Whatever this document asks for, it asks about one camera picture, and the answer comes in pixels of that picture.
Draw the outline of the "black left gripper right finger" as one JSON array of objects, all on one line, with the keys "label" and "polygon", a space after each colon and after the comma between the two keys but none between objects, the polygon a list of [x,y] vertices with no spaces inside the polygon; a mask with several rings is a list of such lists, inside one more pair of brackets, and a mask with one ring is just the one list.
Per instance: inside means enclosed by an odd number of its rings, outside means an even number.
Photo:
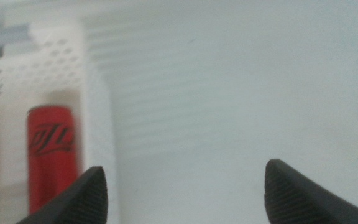
[{"label": "black left gripper right finger", "polygon": [[264,205],[270,223],[358,224],[358,207],[280,159],[265,167]]}]

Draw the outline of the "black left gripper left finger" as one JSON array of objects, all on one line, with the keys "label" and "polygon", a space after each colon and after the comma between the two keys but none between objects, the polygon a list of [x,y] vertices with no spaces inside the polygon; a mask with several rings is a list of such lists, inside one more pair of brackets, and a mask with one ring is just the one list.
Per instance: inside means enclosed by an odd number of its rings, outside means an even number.
[{"label": "black left gripper left finger", "polygon": [[90,167],[69,188],[18,224],[106,224],[108,189],[104,169]]}]

